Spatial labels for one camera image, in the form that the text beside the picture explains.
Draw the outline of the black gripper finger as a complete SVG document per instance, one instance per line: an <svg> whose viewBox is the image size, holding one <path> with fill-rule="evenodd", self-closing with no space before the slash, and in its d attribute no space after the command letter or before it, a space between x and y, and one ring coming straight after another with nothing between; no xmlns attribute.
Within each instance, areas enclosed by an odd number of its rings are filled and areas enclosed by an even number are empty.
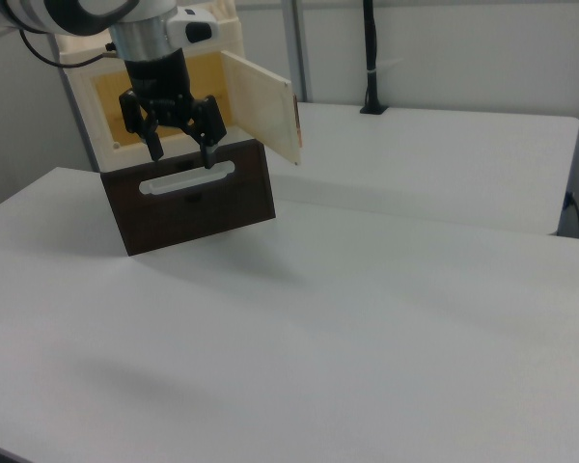
<svg viewBox="0 0 579 463"><path fill-rule="evenodd" d="M203 165L211 169L216 164L216 150L227 129L213 95L203 99L179 99L179 128L198 143Z"/></svg>
<svg viewBox="0 0 579 463"><path fill-rule="evenodd" d="M163 156L163 148L156 133L158 124L156 118L151 115L143 116L142 108L136 94L128 90L119 96L124 127L128 133L136 134L147 146L153 162L157 162Z"/></svg>

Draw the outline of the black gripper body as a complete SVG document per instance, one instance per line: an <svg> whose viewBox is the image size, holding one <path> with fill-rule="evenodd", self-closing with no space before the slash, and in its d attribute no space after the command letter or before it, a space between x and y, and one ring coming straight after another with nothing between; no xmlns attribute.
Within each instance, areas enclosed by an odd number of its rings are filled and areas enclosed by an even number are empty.
<svg viewBox="0 0 579 463"><path fill-rule="evenodd" d="M148 115L162 126L188 126L194 97L180 49L158 60L125 62L125 66L131 89Z"/></svg>

